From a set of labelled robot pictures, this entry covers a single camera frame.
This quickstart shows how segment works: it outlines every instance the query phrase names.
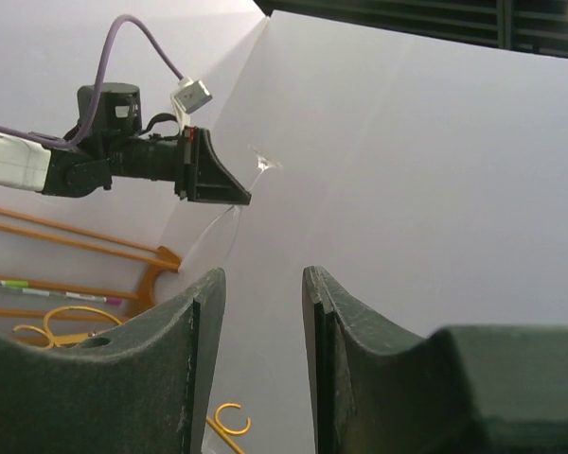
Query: white wall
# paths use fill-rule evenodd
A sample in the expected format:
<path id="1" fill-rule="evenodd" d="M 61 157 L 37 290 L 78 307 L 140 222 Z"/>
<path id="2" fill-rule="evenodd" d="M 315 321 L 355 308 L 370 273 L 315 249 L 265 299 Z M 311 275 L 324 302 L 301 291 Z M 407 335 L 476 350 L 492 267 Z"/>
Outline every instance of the white wall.
<path id="1" fill-rule="evenodd" d="M 78 119 L 76 92 L 93 83 L 107 30 L 131 13 L 146 23 L 175 65 L 214 96 L 192 121 L 211 127 L 264 24 L 252 0 L 0 1 L 0 124 L 62 135 Z M 178 80 L 135 26 L 121 28 L 108 80 L 141 88 L 145 122 L 170 112 Z M 180 203 L 172 183 L 117 179 L 113 190 L 70 200 L 0 186 L 0 206 L 152 246 Z M 132 289 L 142 267 L 0 233 L 0 272 Z"/>
<path id="2" fill-rule="evenodd" d="M 215 142 L 230 165 L 249 145 L 283 165 L 258 182 L 226 261 L 212 400 L 254 419 L 248 452 L 313 450 L 308 265 L 423 335 L 568 323 L 568 61 L 277 13 Z M 185 236 L 183 209 L 167 232 Z M 202 266 L 226 247 L 206 242 Z"/>

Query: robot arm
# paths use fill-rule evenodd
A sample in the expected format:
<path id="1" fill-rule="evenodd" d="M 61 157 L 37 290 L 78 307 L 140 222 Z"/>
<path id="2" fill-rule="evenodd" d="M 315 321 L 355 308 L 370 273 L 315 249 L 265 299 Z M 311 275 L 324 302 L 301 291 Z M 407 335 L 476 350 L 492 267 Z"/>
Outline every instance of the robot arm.
<path id="1" fill-rule="evenodd" d="M 93 92 L 94 86 L 79 89 L 80 118 Z M 143 137 L 146 133 L 141 126 L 139 89 L 105 83 L 93 126 L 74 148 L 47 148 L 0 133 L 0 184 L 79 198 L 99 187 L 109 190 L 112 177 L 118 176 L 174 182 L 175 194 L 189 201 L 250 203 L 250 193 L 217 158 L 208 130 L 184 127 L 169 137 Z"/>

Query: cable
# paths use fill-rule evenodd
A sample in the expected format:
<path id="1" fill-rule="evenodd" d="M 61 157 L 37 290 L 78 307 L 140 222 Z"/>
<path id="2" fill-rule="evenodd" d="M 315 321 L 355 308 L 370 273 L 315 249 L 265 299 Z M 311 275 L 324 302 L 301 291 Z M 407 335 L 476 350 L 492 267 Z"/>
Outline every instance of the cable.
<path id="1" fill-rule="evenodd" d="M 84 136 L 86 136 L 93 125 L 93 120 L 95 119 L 95 114 L 97 113 L 98 102 L 101 95 L 101 88 L 103 87 L 103 81 L 105 79 L 105 73 L 107 71 L 107 62 L 110 58 L 112 47 L 114 46 L 115 35 L 119 31 L 120 27 L 126 22 L 135 24 L 141 29 L 147 39 L 150 40 L 150 43 L 155 51 L 162 58 L 164 63 L 170 68 L 170 71 L 172 71 L 174 75 L 179 78 L 179 80 L 181 80 L 183 78 L 183 75 L 175 67 L 169 57 L 167 57 L 167 55 L 164 53 L 164 50 L 162 50 L 160 44 L 155 41 L 155 38 L 153 37 L 149 29 L 139 19 L 132 16 L 131 14 L 123 14 L 121 16 L 118 16 L 112 22 L 112 26 L 110 26 L 110 29 L 107 33 L 105 44 L 103 45 L 103 50 L 101 51 L 101 57 L 98 63 L 97 76 L 95 78 L 95 90 L 93 92 L 93 96 L 91 97 L 90 106 L 88 108 L 88 111 L 86 112 L 84 120 L 81 122 L 80 127 L 76 131 L 75 135 L 71 138 L 71 140 L 67 141 L 63 139 L 48 139 L 29 132 L 12 130 L 11 128 L 7 128 L 5 126 L 0 126 L 0 133 L 19 137 L 20 139 L 29 140 L 30 142 L 36 142 L 44 147 L 49 148 L 75 147 L 84 138 Z"/>

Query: gray wall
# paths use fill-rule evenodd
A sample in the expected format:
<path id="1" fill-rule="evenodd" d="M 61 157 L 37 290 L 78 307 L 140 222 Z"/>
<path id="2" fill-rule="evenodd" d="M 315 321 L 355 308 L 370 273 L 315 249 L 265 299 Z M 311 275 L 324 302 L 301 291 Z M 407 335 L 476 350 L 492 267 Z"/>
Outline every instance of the gray wall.
<path id="1" fill-rule="evenodd" d="M 259 180 L 232 253 L 206 243 L 184 265 L 226 266 L 211 407 L 242 404 L 248 452 L 313 451 L 308 265 L 422 335 L 568 323 L 568 61 L 277 13 L 214 138 L 243 178 L 249 146 L 282 164 Z M 194 222 L 178 213 L 170 235 Z M 214 435 L 208 446 L 229 452 Z"/>

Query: scissors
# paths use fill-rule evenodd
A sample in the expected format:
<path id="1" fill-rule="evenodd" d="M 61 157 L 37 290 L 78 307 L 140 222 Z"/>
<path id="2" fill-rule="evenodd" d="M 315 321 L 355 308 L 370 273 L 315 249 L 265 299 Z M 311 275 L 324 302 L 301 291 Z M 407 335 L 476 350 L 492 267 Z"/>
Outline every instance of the scissors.
<path id="1" fill-rule="evenodd" d="M 236 443 L 229 436 L 231 435 L 234 437 L 240 437 L 240 435 L 244 435 L 246 432 L 248 432 L 248 430 L 250 430 L 252 422 L 250 418 L 246 418 L 246 427 L 242 430 L 233 430 L 231 428 L 227 428 L 221 422 L 220 414 L 223 409 L 241 409 L 241 405 L 234 403 L 222 404 L 215 410 L 215 419 L 212 420 L 210 418 L 206 418 L 206 422 L 209 426 L 212 427 L 215 432 L 217 432 L 217 435 L 219 435 L 223 439 L 223 441 L 226 442 L 229 447 L 234 450 L 236 454 L 244 454 L 244 451 L 242 451 L 241 448 L 236 445 Z"/>
<path id="2" fill-rule="evenodd" d="M 80 343 L 88 338 L 100 334 L 100 332 L 97 332 L 97 333 L 76 333 L 76 334 L 67 334 L 64 336 L 55 336 L 49 326 L 50 319 L 55 314 L 58 314 L 60 312 L 65 312 L 66 310 L 85 310 L 87 312 L 94 312 L 96 314 L 102 315 L 103 317 L 114 322 L 115 324 L 122 324 L 122 322 L 118 317 L 110 314 L 109 312 L 105 312 L 104 310 L 101 309 L 96 309 L 94 307 L 89 307 L 89 306 L 61 306 L 46 312 L 42 320 L 42 328 L 39 328 L 38 326 L 33 326 L 31 324 L 18 324 L 14 328 L 12 328 L 12 331 L 16 333 L 17 331 L 21 331 L 22 329 L 28 329 L 30 331 L 34 331 L 38 334 L 43 335 L 48 341 L 48 344 L 46 346 L 40 347 L 43 349 L 49 349 L 53 347 L 63 347 L 65 345 Z"/>

